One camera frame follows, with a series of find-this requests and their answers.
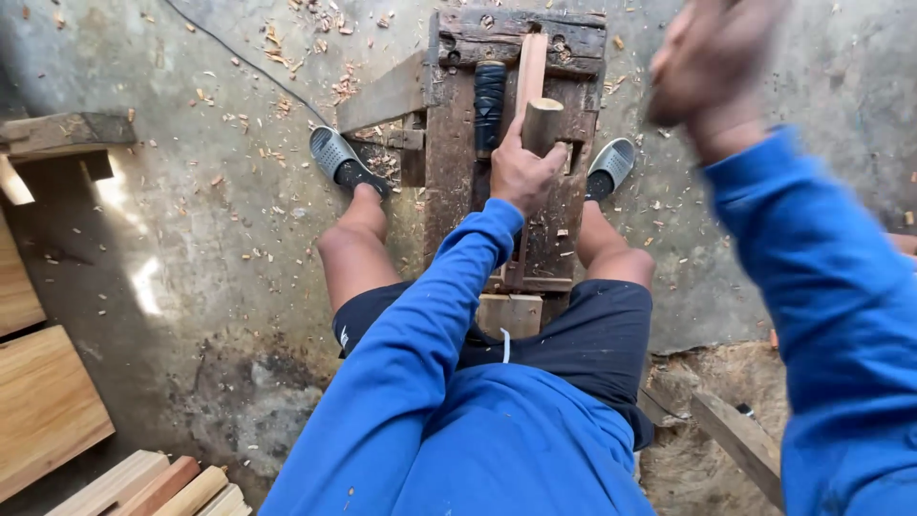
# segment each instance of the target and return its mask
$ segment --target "gray slide sandal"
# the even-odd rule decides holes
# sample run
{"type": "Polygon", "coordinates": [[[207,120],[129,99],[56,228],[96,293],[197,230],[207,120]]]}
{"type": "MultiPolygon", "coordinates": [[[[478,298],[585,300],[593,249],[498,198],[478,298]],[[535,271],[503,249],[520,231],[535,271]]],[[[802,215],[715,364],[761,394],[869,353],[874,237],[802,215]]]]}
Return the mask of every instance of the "gray slide sandal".
{"type": "Polygon", "coordinates": [[[627,138],[619,138],[611,141],[599,152],[589,167],[589,175],[598,172],[604,172],[612,178],[612,192],[618,189],[618,186],[624,182],[624,179],[634,168],[634,159],[636,158],[636,149],[634,144],[627,138]]]}
{"type": "Polygon", "coordinates": [[[309,151],[318,168],[336,185],[353,189],[358,183],[368,183],[383,198],[389,195],[389,187],[385,180],[366,168],[344,137],[336,130],[326,126],[315,128],[312,136],[309,137],[309,151]],[[347,163],[344,166],[346,170],[341,172],[346,173],[348,178],[347,181],[339,182],[340,178],[336,179],[335,174],[344,163],[347,163]]]}

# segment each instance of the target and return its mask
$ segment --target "black tape-wrapped handle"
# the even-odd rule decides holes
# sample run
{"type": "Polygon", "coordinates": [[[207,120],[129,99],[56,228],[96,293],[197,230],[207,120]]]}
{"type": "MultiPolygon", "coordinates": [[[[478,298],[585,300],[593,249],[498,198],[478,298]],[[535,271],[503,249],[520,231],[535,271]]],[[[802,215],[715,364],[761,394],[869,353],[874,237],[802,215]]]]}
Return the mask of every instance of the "black tape-wrapped handle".
{"type": "Polygon", "coordinates": [[[478,159],[488,160],[500,143],[503,117],[503,90],[506,65],[482,61],[474,71],[474,151],[478,159]]]}

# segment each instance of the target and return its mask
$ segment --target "dark shorts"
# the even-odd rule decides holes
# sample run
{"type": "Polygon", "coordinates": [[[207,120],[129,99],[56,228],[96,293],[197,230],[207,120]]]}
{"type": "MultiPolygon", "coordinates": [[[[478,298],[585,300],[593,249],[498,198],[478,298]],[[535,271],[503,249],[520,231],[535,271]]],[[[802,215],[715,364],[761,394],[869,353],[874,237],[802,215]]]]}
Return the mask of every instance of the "dark shorts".
{"type": "MultiPolygon", "coordinates": [[[[370,325],[413,282],[376,288],[354,297],[337,312],[332,327],[338,342],[347,329],[341,358],[370,325]]],[[[513,339],[510,362],[547,371],[620,413],[634,429],[635,451],[653,440],[653,424],[636,406],[653,300],[645,287],[626,281],[592,279],[573,287],[569,308],[538,335],[513,339]]],[[[503,361],[503,340],[472,324],[457,369],[503,361]]]]}

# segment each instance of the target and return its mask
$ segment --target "wooden workbench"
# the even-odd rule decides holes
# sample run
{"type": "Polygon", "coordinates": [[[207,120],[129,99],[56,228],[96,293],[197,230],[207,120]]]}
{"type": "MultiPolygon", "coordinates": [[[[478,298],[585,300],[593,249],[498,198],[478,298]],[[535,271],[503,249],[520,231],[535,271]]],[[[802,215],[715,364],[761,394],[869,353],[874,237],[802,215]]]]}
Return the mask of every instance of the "wooden workbench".
{"type": "Polygon", "coordinates": [[[423,151],[403,151],[403,185],[426,186],[424,254],[429,266],[440,243],[490,193],[490,179],[474,166],[474,69],[507,63],[505,134],[515,111],[523,37],[548,37],[544,96],[564,105],[558,139],[570,159],[545,208],[530,221],[523,288],[493,277],[487,293],[546,295],[543,320],[566,307],[573,285],[586,173],[602,95],[604,14],[565,14],[487,7],[443,8],[432,16],[427,50],[417,52],[338,107],[337,124],[352,133],[396,119],[425,131],[423,151]]]}

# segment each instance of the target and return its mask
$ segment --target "stack of lumber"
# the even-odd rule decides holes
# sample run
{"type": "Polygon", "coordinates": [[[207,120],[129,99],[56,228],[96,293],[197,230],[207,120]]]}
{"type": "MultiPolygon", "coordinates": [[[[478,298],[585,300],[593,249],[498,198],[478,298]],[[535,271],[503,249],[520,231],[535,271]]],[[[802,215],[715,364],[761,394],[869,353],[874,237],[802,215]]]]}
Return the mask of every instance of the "stack of lumber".
{"type": "MultiPolygon", "coordinates": [[[[0,213],[0,338],[45,320],[0,213]]],[[[0,341],[0,501],[115,432],[61,326],[0,341]]]]}
{"type": "Polygon", "coordinates": [[[242,491],[216,466],[138,450],[46,516],[247,516],[242,491]]]}

